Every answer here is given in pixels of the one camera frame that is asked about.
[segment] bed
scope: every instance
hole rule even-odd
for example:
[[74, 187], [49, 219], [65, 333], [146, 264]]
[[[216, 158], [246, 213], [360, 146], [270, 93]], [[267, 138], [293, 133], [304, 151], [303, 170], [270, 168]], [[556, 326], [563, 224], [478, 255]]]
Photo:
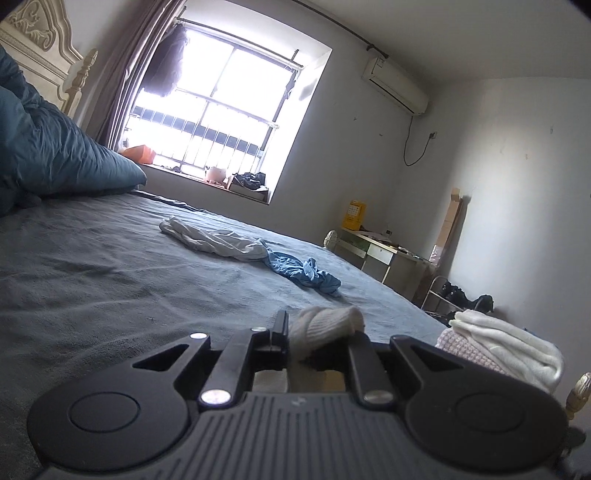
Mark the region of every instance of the bed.
[[[56, 71], [67, 72], [64, 65], [82, 56], [71, 45], [63, 0], [28, 0], [0, 25], [0, 41], [17, 51], [27, 80], [71, 115], [96, 51], [75, 85], [64, 87], [66, 76]], [[50, 43], [56, 47], [50, 56], [39, 53]], [[262, 238], [303, 260], [314, 257], [341, 279], [340, 296], [301, 288], [262, 262], [191, 251], [161, 233], [160, 221], [173, 215]], [[403, 334], [434, 344], [443, 330], [324, 248], [143, 192], [44, 199], [16, 210], [0, 218], [0, 251], [0, 468], [12, 480], [38, 468], [25, 421], [40, 394], [189, 333], [207, 332], [219, 344], [238, 329], [269, 326], [279, 309], [293, 318], [307, 306], [351, 304], [375, 341]]]

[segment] orange bag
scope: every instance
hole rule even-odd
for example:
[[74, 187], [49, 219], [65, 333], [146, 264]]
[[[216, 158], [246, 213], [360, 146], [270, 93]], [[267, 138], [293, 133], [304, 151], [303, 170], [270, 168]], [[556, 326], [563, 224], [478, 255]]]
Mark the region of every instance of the orange bag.
[[121, 152], [121, 155], [136, 163], [151, 165], [154, 163], [156, 152], [147, 145], [140, 145], [139, 147], [126, 148]]

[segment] yellow box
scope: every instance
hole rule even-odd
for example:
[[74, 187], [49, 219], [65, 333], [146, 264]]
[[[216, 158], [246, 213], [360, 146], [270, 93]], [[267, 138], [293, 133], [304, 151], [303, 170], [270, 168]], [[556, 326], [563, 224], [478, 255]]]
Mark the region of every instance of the yellow box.
[[367, 205], [362, 202], [352, 201], [349, 204], [345, 218], [343, 219], [343, 227], [349, 230], [359, 230], [361, 222], [363, 222], [363, 216], [365, 215], [365, 209]]

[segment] blue duvet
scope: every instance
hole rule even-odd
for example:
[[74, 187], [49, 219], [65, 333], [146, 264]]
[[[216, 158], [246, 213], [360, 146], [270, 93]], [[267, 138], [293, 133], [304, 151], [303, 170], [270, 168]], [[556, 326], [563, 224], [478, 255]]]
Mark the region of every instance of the blue duvet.
[[46, 102], [0, 46], [0, 215], [32, 197], [120, 193], [145, 181]]

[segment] ornate headboard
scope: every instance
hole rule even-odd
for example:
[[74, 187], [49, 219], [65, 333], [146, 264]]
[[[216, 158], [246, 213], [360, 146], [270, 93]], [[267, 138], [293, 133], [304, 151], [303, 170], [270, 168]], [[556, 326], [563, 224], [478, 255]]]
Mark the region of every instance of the ornate headboard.
[[[0, 43], [43, 98], [71, 117], [98, 51], [82, 57], [72, 46], [72, 26], [63, 0], [23, 2], [0, 22]], [[65, 85], [72, 65], [83, 59], [72, 84]]]

